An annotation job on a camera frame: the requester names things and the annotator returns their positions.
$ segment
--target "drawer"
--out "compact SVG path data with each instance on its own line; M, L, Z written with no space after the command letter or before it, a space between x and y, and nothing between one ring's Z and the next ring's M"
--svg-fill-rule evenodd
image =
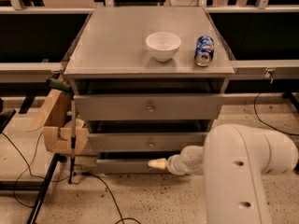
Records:
M94 152L181 151L186 146L202 146L203 133L90 133Z
M216 119L222 94L76 95L85 120Z

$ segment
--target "white robotic arm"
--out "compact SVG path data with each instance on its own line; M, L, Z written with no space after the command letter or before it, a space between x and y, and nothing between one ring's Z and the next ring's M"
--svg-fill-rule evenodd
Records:
M297 162L285 134L230 124L213 129L204 147L185 147L149 166L175 175L198 175L203 167L208 224L271 224L261 174L283 174Z

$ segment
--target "floor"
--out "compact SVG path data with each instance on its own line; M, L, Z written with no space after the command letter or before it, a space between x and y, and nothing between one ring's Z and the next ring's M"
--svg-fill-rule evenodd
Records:
M223 123L238 123L251 127L270 129L257 120L253 102L256 94L233 96L229 104L221 109L220 116L213 126ZM5 108L19 110L21 99L4 98ZM36 111L43 98L36 100L27 114L16 114L4 130L18 147L26 160L30 162L36 150L36 142L42 130L27 133ZM256 101L260 118L271 125L289 133L299 133L299 114L289 100L280 94L262 94ZM291 136L298 146L299 139ZM45 175L51 153L45 151L41 135L35 161L32 164L34 175ZM16 180L26 169L21 155L0 135L0 179ZM104 180L113 193L123 218L134 218L142 224L153 223L206 223L206 205L203 177L201 175L175 176L169 174L121 174L104 175L96 167L96 157L76 157L73 184L68 180L52 182L40 209L37 224L51 223L121 223L120 214L109 194L109 190L98 178L83 176L82 172L91 172ZM59 163L53 180L68 177L69 162ZM21 180L31 177L28 171ZM290 172L284 175L264 175L263 183L269 204L273 224L299 222L299 175ZM20 202L33 205L35 192L17 192ZM0 223L27 223L31 209L19 204L11 191L0 192ZM138 223L132 219L123 223Z

